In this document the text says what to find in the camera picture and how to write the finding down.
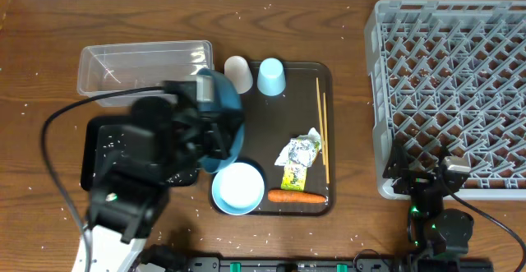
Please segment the dark blue plate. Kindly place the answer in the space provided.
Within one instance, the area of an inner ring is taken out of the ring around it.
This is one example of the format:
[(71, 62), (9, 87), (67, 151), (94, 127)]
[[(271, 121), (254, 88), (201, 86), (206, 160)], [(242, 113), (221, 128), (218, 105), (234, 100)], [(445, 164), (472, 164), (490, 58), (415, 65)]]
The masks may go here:
[[(210, 70), (200, 69), (197, 72), (200, 76), (210, 76), (213, 81), (213, 99), (211, 102), (199, 103), (198, 107), (202, 112), (220, 112), (227, 109), (239, 110), (242, 112), (241, 97), (236, 91), (233, 83), (224, 74)], [(244, 141), (245, 125), (242, 124), (233, 139), (230, 148), (230, 156), (227, 159), (214, 159), (211, 157), (202, 160), (202, 168), (207, 173), (217, 173), (233, 163), (239, 156)]]

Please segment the light blue bowl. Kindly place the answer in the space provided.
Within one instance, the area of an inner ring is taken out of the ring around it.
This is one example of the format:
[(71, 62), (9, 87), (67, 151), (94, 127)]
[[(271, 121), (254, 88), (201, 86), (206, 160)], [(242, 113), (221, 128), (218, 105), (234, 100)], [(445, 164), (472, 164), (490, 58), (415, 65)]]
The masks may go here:
[(264, 193), (265, 182), (259, 170), (243, 162), (220, 170), (211, 185), (213, 202), (230, 215), (252, 212), (261, 203)]

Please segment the orange carrot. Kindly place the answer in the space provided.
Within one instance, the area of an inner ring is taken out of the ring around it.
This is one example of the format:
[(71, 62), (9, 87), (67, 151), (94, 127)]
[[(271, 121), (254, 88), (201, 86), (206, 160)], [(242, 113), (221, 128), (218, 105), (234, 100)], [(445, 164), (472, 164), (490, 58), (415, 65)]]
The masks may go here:
[(276, 203), (320, 204), (326, 202), (324, 196), (301, 191), (270, 190), (267, 196), (269, 201)]

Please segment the foil snack wrapper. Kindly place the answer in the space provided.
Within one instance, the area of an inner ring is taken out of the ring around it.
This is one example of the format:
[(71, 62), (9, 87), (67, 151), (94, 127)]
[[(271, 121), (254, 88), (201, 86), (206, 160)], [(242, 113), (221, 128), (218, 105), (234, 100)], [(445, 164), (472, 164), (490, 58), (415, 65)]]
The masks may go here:
[(275, 160), (276, 166), (284, 168), (282, 190), (304, 191), (307, 169), (316, 161), (320, 148), (321, 139), (317, 136), (299, 136), (289, 141)]

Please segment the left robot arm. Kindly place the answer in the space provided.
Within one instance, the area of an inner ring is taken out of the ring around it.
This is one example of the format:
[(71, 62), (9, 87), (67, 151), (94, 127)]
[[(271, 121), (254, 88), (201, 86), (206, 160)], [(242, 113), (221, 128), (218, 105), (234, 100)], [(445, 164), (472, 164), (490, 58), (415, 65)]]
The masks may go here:
[(119, 127), (124, 145), (83, 174), (90, 205), (79, 247), (86, 258), (77, 259), (76, 271), (129, 270), (168, 204), (172, 180), (191, 185), (194, 172), (217, 173), (237, 158), (244, 133), (239, 95), (220, 95), (204, 105), (178, 98), (179, 105), (140, 98), (127, 115), (91, 121), (97, 131)]

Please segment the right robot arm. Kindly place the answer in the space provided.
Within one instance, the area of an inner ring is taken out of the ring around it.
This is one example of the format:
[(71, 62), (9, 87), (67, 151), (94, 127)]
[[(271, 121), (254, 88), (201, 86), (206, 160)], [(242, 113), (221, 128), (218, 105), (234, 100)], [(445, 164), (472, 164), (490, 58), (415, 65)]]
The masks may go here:
[(459, 258), (468, 253), (473, 235), (473, 216), (458, 209), (446, 209), (444, 198), (466, 182), (471, 168), (467, 160), (441, 147), (438, 165), (430, 172), (409, 167), (408, 156), (399, 143), (391, 146), (382, 177), (393, 181), (394, 193), (409, 196), (408, 240), (417, 248), (395, 260), (392, 271), (459, 271)]

